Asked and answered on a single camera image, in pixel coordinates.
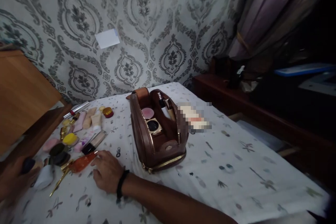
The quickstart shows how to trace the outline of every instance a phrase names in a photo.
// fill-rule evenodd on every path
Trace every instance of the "gold zipper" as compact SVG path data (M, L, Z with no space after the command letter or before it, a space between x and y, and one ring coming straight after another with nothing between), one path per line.
M141 110L140 110L140 112L141 112L141 115L142 115L142 117L143 117L143 120L145 121L146 127L147 127L147 129L148 129L148 133L149 133L150 141L152 142L153 152L155 153L155 148L154 148L154 142L153 142L152 134L151 134L151 132L149 131L148 124L146 123L146 119L145 119L145 117L144 117L144 115L143 115L143 113L142 113Z
M164 163L162 163L162 164L159 164L159 165L157 165L157 166L154 166L154 167L152 167L152 168L148 168L148 167L145 166L144 163L142 163L142 168L144 168L144 169L148 169L148 173L151 174L151 173L153 172L153 170L160 169L160 168L162 168L162 167L164 167L164 166L166 166L166 165L169 165L170 163L173 163L173 162L175 162L175 161L177 161L177 160L180 160L180 159L183 158L185 155L186 155L186 153L184 153L184 154L182 154L182 155L180 155L180 156L177 156L177 157L175 157L175 158L173 158L173 159L170 159L170 160L168 160L168 161L166 161L166 162L164 162Z
M175 118L176 118L176 125L177 125L177 139L178 139L178 143L180 144L181 143L181 136L180 136L180 133L179 133L179 124L177 123L177 112L175 112L175 108L173 107L173 110L174 110L174 114L175 114Z

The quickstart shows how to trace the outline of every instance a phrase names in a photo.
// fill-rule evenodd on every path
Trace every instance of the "bed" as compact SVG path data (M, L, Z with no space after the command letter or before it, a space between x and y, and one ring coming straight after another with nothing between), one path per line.
M204 116L212 122L212 129L189 135L185 160L156 174L150 175L142 169L133 139L128 94L90 102L88 109L103 105L114 111L113 117L102 121L108 135L98 149L109 150L114 156L120 150L118 160L126 169L223 211L238 223L253 223L305 210L324 215L329 195L277 153L181 84L168 83L149 90L156 88L176 103L190 102L203 108ZM59 137L60 127L50 138ZM81 138L92 134L90 128L77 135ZM47 157L41 150L39 155ZM71 151L71 156L80 155ZM80 174L68 174L49 197L62 175L60 169L56 169L56 178L49 187L38 192L30 188L23 196L12 213L15 215L12 223L158 222L131 198L116 203L115 195L98 189L92 170L89 166Z

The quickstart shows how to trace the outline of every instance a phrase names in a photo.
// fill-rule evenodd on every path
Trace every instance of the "brown leather cosmetic bag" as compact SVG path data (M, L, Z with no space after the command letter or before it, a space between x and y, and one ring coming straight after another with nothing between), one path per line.
M169 99L176 120L167 118L161 110L158 93ZM143 87L132 92L130 97L132 128L142 167L149 173L160 171L180 163L186 156L188 129L184 126L183 117L175 103L159 89L148 92ZM162 127L158 134L149 132L146 119L141 110L149 107Z

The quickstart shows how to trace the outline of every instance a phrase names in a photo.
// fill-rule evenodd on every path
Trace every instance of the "orange bottle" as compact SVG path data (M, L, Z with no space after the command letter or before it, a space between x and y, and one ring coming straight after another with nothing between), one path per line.
M73 173L78 173L84 170L84 168L91 163L91 161L96 157L97 152L91 152L90 154L77 158L74 163L70 166L70 171Z

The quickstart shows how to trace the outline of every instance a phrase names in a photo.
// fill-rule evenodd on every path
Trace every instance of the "wall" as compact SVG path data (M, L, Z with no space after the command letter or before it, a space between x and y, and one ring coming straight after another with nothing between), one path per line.
M0 0L0 39L14 42L73 103L180 82L225 52L238 0ZM116 28L120 44L95 34Z

